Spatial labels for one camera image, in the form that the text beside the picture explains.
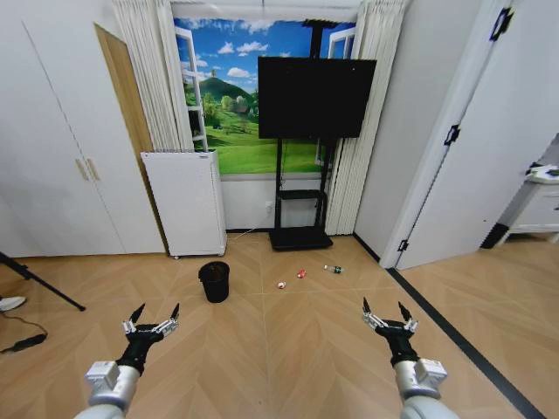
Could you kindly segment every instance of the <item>white air purifier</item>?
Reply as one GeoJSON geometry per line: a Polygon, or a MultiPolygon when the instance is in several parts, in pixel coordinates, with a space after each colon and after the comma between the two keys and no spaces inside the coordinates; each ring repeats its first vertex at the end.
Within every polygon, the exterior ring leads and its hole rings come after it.
{"type": "Polygon", "coordinates": [[[223,255],[227,244],[217,152],[141,153],[169,254],[223,255]]]}

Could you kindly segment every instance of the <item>cabinet handle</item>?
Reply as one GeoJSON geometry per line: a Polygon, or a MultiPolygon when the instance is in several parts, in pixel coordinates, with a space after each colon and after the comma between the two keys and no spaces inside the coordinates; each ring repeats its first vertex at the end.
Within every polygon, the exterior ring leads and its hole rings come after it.
{"type": "Polygon", "coordinates": [[[84,166],[81,164],[81,160],[80,159],[76,159],[76,166],[78,166],[78,170],[81,173],[81,177],[84,178],[84,181],[88,181],[89,182],[89,177],[87,177],[87,172],[84,169],[84,166]]]}
{"type": "Polygon", "coordinates": [[[91,170],[91,173],[93,175],[93,179],[95,179],[96,181],[100,181],[99,175],[97,174],[97,169],[95,168],[95,165],[93,164],[93,160],[87,159],[87,166],[89,166],[89,170],[91,170]]]}

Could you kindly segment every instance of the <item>wooden floor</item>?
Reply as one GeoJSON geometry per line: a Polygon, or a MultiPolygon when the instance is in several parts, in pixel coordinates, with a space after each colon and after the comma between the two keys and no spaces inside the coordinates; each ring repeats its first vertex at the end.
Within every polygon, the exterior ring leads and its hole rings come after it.
{"type": "Polygon", "coordinates": [[[512,235],[402,274],[546,417],[559,417],[559,245],[512,235]]]}
{"type": "MultiPolygon", "coordinates": [[[[213,258],[24,261],[86,305],[83,313],[0,267],[0,294],[28,298],[10,313],[50,332],[37,347],[0,355],[0,417],[72,417],[83,409],[83,374],[93,361],[121,355],[121,321],[145,301],[142,319],[150,322],[180,302],[180,326],[150,351],[128,417],[395,418],[401,402],[390,352],[362,322],[363,296],[384,318],[398,318],[398,300],[408,306],[420,322],[413,345],[445,364],[443,400],[461,417],[520,417],[354,238],[334,242],[324,251],[277,253],[265,234],[230,236],[223,260],[231,267],[231,295],[218,305],[206,302],[197,279],[213,258]],[[335,275],[324,264],[346,271],[335,275]],[[308,272],[304,279],[295,276],[300,268],[308,272]],[[285,290],[276,288],[281,280],[285,290]]],[[[557,417],[559,264],[549,249],[510,242],[404,276],[538,408],[557,417]]],[[[36,333],[15,320],[0,318],[0,325],[0,347],[36,333]]]]}

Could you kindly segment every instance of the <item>painted sky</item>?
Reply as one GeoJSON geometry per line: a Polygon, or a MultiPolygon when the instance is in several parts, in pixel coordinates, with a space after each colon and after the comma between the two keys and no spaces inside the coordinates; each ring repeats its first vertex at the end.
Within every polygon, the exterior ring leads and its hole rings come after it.
{"type": "MultiPolygon", "coordinates": [[[[175,19],[175,25],[192,31],[197,70],[205,78],[216,70],[217,77],[249,93],[258,86],[258,56],[308,57],[311,28],[301,22],[244,21],[223,19],[175,19]]],[[[321,57],[328,55],[328,37],[332,31],[341,31],[355,24],[338,24],[325,30],[322,37],[321,57]]],[[[177,38],[179,56],[186,66],[186,41],[177,38]]],[[[336,57],[341,57],[342,43],[336,44],[336,57]]]]}

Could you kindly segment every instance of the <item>trash can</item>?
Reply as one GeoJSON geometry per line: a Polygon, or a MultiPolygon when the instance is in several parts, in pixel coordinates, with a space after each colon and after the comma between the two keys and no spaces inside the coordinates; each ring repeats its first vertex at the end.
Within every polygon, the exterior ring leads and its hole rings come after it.
{"type": "Polygon", "coordinates": [[[200,268],[198,278],[204,286],[206,298],[211,303],[221,303],[229,295],[229,265],[209,262],[200,268]]]}

